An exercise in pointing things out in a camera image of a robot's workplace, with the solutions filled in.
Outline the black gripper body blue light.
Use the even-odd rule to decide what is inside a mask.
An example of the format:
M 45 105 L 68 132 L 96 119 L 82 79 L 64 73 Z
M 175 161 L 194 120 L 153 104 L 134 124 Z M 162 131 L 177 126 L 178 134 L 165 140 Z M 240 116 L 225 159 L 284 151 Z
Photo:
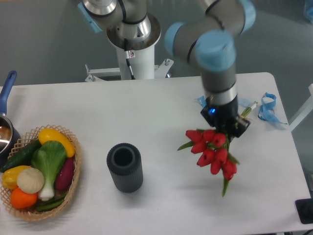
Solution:
M 209 98 L 205 101 L 201 115 L 218 132 L 227 134 L 229 138 L 239 138 L 250 126 L 250 121 L 243 119 L 238 113 L 237 96 L 224 105 L 215 105 Z

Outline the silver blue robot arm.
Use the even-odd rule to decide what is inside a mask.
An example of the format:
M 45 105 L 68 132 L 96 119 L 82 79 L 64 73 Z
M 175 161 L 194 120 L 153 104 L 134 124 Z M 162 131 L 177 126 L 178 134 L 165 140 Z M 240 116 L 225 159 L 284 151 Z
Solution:
M 166 50 L 200 71 L 208 124 L 228 137 L 240 137 L 249 121 L 238 114 L 236 49 L 233 38 L 250 29 L 256 11 L 248 0 L 203 0 L 205 17 L 194 24 L 177 22 L 165 33 Z M 144 0 L 82 0 L 78 9 L 95 32 L 106 32 L 116 48 L 123 80 L 155 77 L 155 44 L 160 23 Z

